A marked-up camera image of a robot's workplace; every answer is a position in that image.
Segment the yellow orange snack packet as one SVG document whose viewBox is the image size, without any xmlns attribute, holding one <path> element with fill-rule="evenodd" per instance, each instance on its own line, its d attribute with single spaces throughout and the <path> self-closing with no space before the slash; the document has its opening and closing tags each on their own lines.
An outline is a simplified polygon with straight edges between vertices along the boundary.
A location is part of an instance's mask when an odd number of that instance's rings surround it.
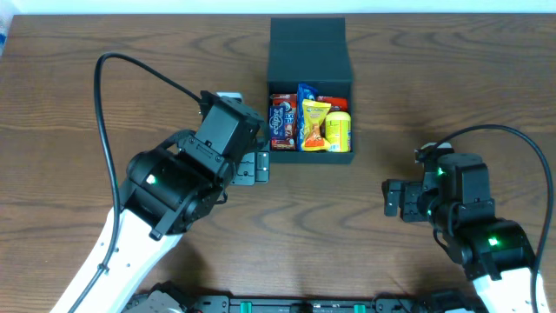
<svg viewBox="0 0 556 313">
<path fill-rule="evenodd" d="M 315 152 L 329 149 L 330 142 L 321 134 L 321 125 L 326 119 L 330 108 L 330 103 L 309 99 L 303 100 L 303 134 L 301 140 L 301 149 L 303 151 Z"/>
</svg>

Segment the yellow Mentos gum bottle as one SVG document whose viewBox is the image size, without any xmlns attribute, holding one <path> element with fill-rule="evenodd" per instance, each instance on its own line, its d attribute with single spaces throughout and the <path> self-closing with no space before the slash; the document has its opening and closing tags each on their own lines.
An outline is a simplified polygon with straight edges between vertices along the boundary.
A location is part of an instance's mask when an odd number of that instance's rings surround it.
<svg viewBox="0 0 556 313">
<path fill-rule="evenodd" d="M 330 143 L 329 152 L 351 151 L 351 116 L 347 112 L 335 111 L 325 119 L 325 135 Z"/>
</svg>

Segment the blue Oreo cookie pack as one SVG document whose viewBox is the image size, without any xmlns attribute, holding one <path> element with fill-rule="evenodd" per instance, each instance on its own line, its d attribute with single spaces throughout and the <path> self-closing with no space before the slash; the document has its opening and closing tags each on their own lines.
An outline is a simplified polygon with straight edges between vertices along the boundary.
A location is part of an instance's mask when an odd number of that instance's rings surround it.
<svg viewBox="0 0 556 313">
<path fill-rule="evenodd" d="M 304 111 L 303 111 L 303 101 L 304 100 L 315 100 L 318 96 L 318 90 L 306 83 L 299 83 L 297 89 L 297 138 L 296 147 L 298 151 L 303 151 L 302 142 L 304 138 Z"/>
</svg>

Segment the red snack pouch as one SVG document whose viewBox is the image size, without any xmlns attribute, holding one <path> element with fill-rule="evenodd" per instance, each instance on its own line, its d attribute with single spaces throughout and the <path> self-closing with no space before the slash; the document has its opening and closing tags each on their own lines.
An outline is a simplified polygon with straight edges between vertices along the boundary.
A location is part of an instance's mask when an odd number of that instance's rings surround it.
<svg viewBox="0 0 556 313">
<path fill-rule="evenodd" d="M 343 97 L 318 96 L 316 98 L 316 101 L 321 103 L 329 103 L 329 113 L 336 111 L 348 112 L 349 110 L 348 100 Z"/>
</svg>

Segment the black gift box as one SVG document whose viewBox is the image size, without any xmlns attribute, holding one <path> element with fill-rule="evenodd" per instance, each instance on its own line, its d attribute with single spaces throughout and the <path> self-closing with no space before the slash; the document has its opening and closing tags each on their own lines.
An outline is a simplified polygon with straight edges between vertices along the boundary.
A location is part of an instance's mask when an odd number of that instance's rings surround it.
<svg viewBox="0 0 556 313">
<path fill-rule="evenodd" d="M 318 90 L 318 96 L 343 97 L 352 105 L 353 72 L 348 54 L 345 19 L 342 17 L 273 17 L 268 59 L 268 109 L 273 94 L 296 94 L 299 83 Z M 350 152 L 272 150 L 274 163 L 349 164 Z"/>
</svg>

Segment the blue Eclipse mints tin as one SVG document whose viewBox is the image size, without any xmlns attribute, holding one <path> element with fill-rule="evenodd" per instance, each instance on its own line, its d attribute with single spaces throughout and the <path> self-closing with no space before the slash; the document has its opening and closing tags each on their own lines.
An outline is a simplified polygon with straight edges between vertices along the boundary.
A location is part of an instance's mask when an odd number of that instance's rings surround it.
<svg viewBox="0 0 556 313">
<path fill-rule="evenodd" d="M 269 108 L 269 128 L 272 139 L 283 140 L 286 137 L 285 130 L 286 108 L 282 105 Z"/>
</svg>

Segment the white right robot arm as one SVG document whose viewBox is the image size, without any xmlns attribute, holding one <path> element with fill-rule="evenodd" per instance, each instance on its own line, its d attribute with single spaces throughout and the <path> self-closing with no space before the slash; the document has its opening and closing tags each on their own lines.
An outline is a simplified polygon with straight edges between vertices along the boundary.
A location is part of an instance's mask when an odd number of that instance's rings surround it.
<svg viewBox="0 0 556 313">
<path fill-rule="evenodd" d="M 457 153 L 448 143 L 415 152 L 419 181 L 388 179 L 381 185 L 385 216 L 427 222 L 435 242 L 460 265 L 488 312 L 547 312 L 533 248 L 515 221 L 495 215 L 489 172 L 482 158 Z"/>
</svg>

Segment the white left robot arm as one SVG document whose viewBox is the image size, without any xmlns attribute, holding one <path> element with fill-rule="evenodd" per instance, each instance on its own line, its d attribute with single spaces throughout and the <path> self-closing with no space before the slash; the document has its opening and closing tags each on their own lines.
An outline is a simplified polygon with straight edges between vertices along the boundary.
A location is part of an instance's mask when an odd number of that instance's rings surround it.
<svg viewBox="0 0 556 313">
<path fill-rule="evenodd" d="M 199 130 L 181 130 L 132 158 L 95 248 L 55 312 L 120 312 L 143 279 L 191 225 L 227 200 L 229 185 L 268 181 L 257 174 L 264 118 L 237 92 L 204 91 Z"/>
</svg>

